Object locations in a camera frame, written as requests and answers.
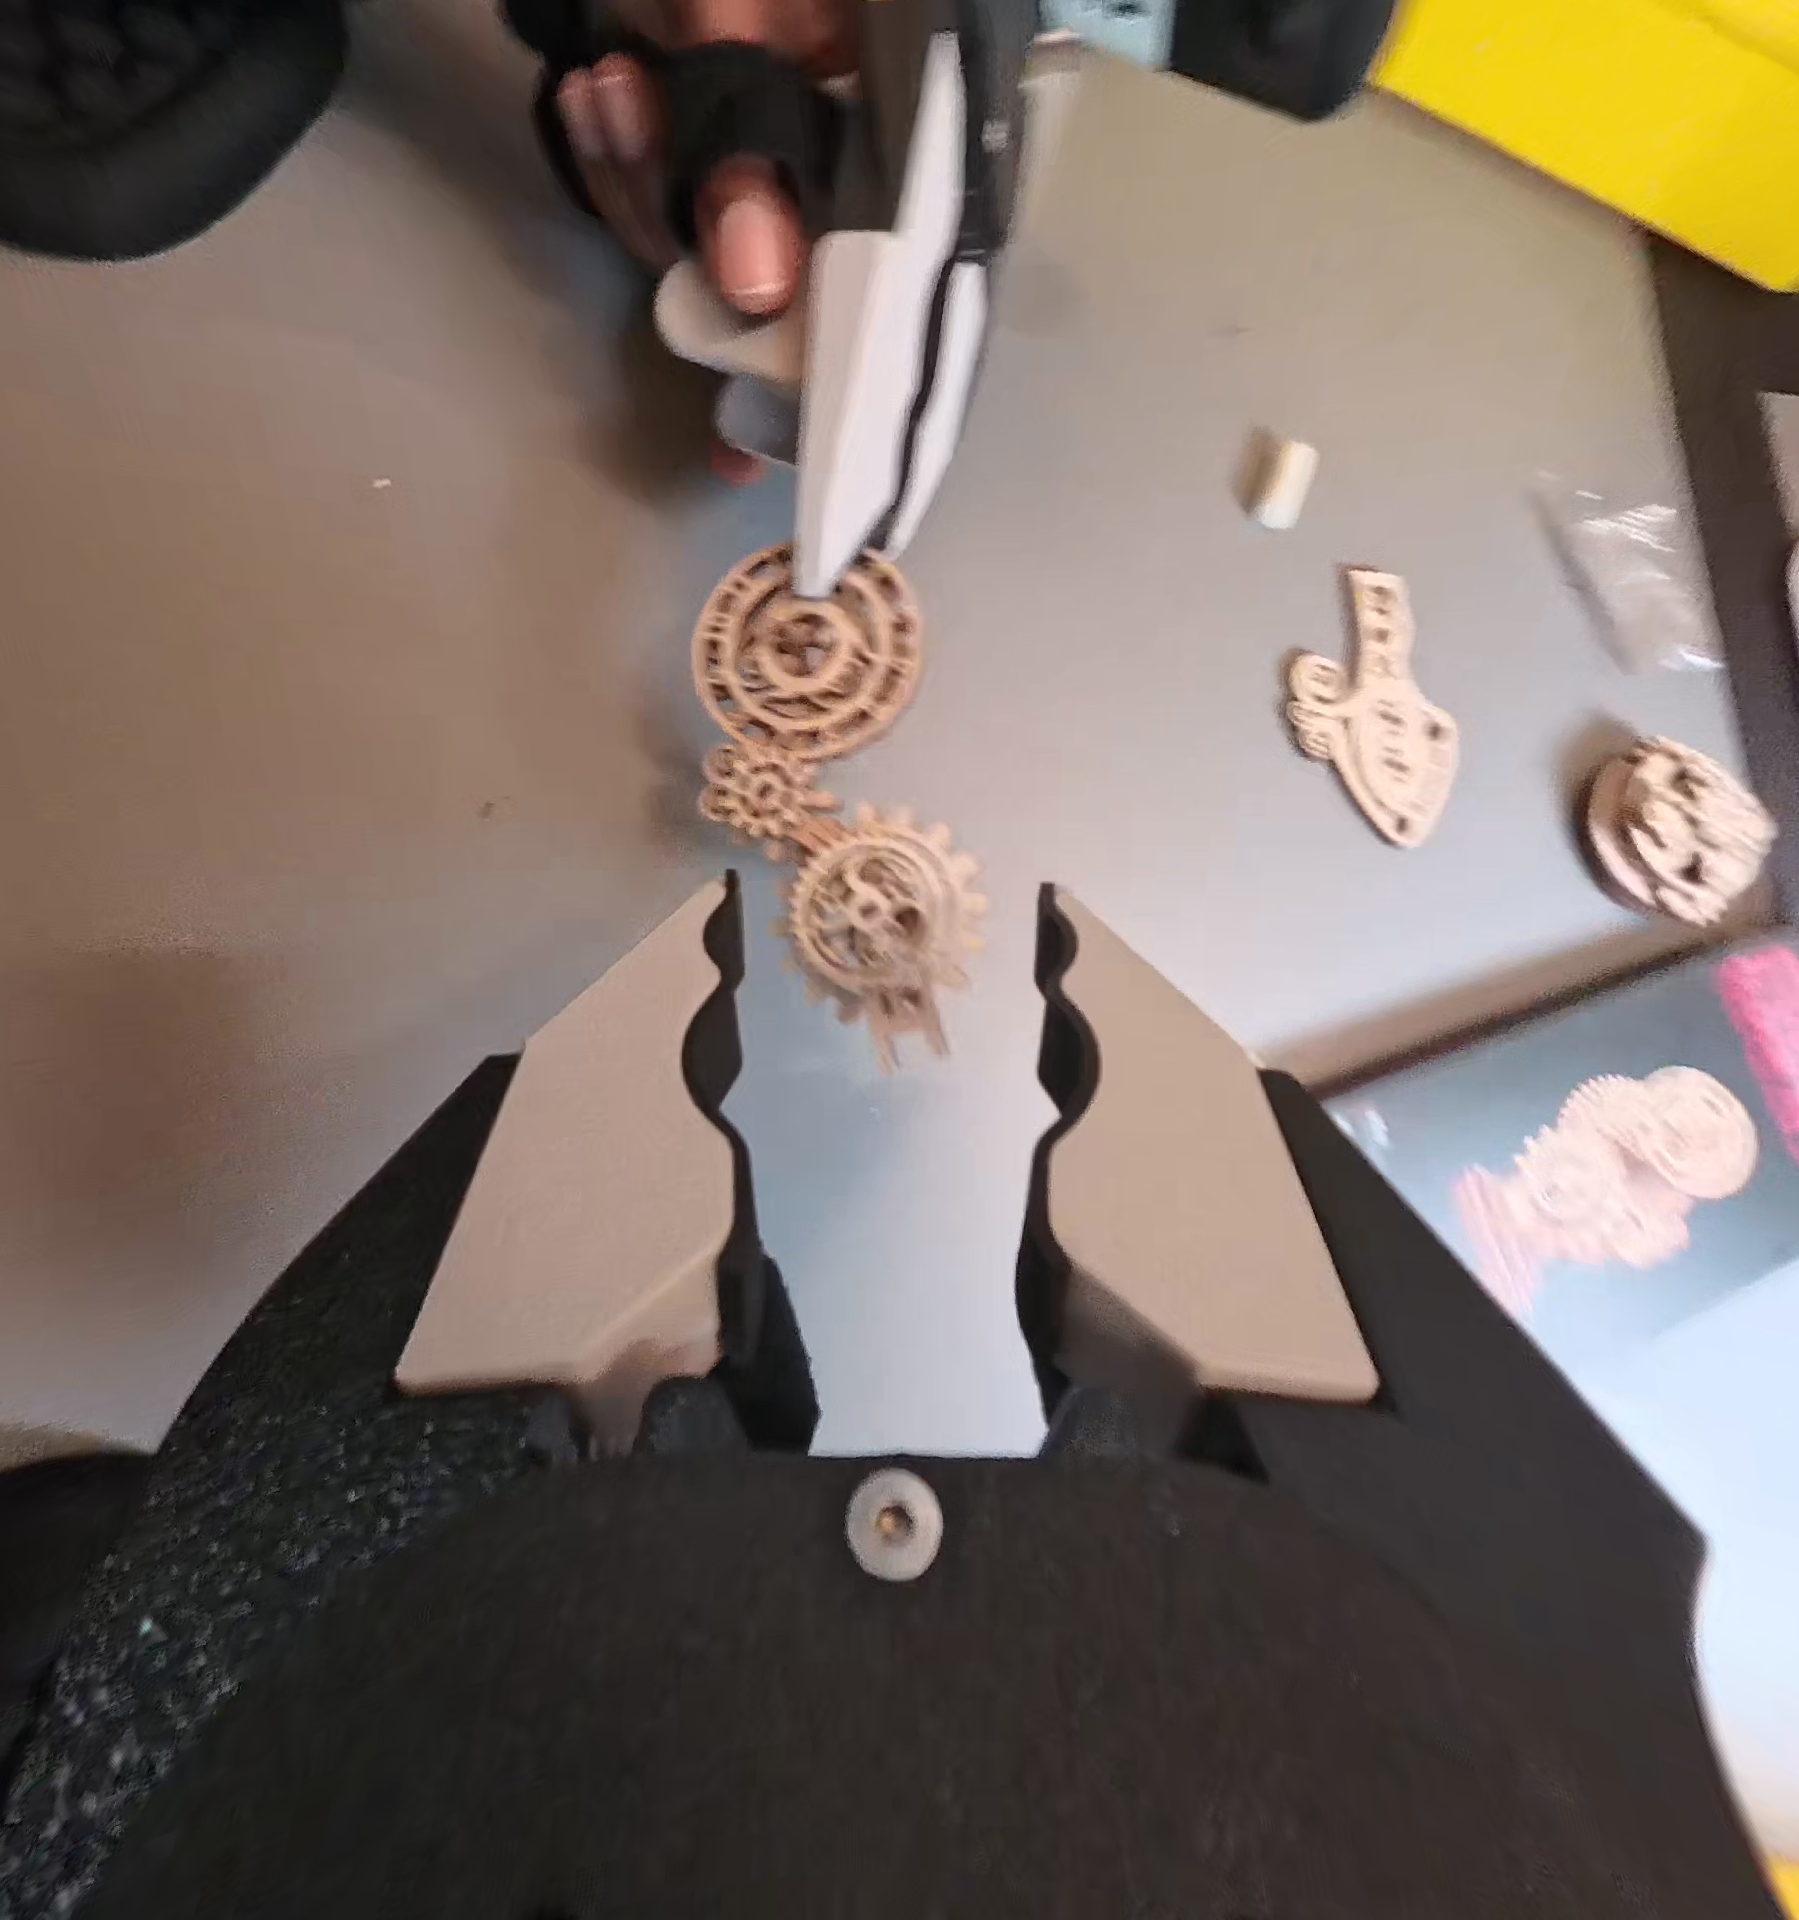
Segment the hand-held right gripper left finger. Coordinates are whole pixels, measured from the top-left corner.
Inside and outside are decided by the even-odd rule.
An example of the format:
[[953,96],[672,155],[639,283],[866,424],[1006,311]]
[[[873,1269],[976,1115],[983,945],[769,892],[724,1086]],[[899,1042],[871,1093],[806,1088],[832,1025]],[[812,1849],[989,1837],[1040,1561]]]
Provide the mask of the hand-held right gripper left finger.
[[592,1443],[724,1355],[729,1138],[688,1081],[725,986],[708,880],[525,1042],[396,1364],[407,1397],[550,1388]]

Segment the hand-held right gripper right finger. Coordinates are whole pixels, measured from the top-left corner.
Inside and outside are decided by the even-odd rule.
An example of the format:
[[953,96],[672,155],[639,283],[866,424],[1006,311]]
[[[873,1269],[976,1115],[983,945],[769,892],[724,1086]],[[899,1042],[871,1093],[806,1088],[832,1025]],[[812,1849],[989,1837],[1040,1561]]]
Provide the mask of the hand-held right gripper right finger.
[[1374,1405],[1382,1374],[1251,1052],[1074,894],[1037,898],[1022,1335],[1043,1413],[1174,1450],[1221,1397]]

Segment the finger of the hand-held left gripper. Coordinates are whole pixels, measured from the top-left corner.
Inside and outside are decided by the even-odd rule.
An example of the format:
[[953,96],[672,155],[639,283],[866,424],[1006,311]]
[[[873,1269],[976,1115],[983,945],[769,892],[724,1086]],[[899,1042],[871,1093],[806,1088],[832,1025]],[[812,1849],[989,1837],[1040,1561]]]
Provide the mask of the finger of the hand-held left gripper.
[[968,232],[976,83],[959,31],[862,31],[833,204],[806,267],[793,591],[832,595],[901,485],[928,313]]
[[959,448],[986,324],[986,265],[952,261],[928,313],[928,350],[901,445],[901,485],[882,525],[882,553],[904,553],[934,505]]

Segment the wooden gear assembly with pegs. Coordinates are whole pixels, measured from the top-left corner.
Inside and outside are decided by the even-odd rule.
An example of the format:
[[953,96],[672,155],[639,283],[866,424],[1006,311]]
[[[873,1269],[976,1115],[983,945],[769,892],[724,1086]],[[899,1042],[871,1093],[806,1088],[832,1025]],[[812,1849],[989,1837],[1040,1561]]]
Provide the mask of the wooden gear assembly with pegs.
[[812,1001],[864,1029],[882,1069],[906,1042],[947,1058],[943,1004],[983,952],[981,862],[908,806],[843,804],[829,770],[912,708],[927,623],[876,548],[798,589],[789,539],[733,562],[697,614],[691,683],[716,737],[698,813],[779,862],[777,930]]

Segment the person's left hand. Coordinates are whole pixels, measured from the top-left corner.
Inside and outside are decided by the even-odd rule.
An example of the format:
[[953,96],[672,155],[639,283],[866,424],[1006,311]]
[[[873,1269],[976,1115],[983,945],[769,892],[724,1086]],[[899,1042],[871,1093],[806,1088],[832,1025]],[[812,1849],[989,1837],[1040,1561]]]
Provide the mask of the person's left hand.
[[504,1],[540,62],[533,130],[555,181],[655,273],[694,257],[747,320],[782,313],[825,173],[825,85],[859,69],[843,1]]

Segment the small white cylinder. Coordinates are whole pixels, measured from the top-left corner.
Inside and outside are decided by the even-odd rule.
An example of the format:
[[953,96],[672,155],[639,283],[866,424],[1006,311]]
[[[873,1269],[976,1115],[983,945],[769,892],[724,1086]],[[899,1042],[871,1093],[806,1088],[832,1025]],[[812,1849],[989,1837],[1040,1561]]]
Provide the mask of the small white cylinder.
[[1315,445],[1260,429],[1243,462],[1243,511],[1265,532],[1290,532],[1306,506],[1318,470]]

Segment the black puzzle box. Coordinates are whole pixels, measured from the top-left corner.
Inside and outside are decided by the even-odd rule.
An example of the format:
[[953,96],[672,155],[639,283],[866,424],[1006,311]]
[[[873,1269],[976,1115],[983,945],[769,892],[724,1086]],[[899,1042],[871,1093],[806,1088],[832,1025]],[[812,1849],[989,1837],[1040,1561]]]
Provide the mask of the black puzzle box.
[[1799,926],[1323,1099],[1566,1374],[1799,1260]]

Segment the yellow plastic bin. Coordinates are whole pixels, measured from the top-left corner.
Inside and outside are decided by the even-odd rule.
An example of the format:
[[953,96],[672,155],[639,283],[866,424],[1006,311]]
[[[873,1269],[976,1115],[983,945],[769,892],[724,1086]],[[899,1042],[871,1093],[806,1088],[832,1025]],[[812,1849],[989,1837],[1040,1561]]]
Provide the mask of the yellow plastic bin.
[[1410,1],[1376,83],[1799,292],[1799,1]]

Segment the ornate wooden teardrop piece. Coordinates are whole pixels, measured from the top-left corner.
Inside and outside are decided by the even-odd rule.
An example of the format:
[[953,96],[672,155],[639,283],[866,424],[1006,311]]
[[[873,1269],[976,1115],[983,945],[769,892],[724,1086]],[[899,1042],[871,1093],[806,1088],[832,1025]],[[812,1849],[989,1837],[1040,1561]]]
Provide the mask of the ornate wooden teardrop piece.
[[1345,564],[1345,658],[1294,652],[1281,667],[1297,751],[1326,763],[1368,824],[1396,850],[1438,828],[1459,770],[1461,730],[1415,676],[1416,623],[1402,575]]

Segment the small stacked wooden gear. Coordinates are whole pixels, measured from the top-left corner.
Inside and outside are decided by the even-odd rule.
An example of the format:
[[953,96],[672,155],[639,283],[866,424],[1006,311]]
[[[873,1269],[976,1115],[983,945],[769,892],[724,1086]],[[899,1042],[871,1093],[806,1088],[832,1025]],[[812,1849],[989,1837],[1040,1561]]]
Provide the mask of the small stacked wooden gear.
[[1601,886],[1652,919],[1722,925],[1753,892],[1777,840],[1765,804],[1722,763],[1642,737],[1585,781],[1580,842]]

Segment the clear plastic bag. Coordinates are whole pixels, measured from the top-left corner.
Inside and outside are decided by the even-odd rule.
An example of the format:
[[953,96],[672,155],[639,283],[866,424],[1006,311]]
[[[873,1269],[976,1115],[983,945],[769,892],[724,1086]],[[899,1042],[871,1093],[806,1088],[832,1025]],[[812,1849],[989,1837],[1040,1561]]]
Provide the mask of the clear plastic bag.
[[1691,516],[1541,470],[1535,513],[1605,655],[1631,674],[1720,672],[1724,650]]

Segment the black textured seat cushion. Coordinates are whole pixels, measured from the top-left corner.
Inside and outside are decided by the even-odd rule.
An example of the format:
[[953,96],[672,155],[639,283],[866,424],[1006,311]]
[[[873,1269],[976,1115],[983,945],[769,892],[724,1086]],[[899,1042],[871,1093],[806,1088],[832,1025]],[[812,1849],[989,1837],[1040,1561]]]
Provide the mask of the black textured seat cushion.
[[0,244],[134,261],[209,231],[318,123],[338,1],[0,1]]

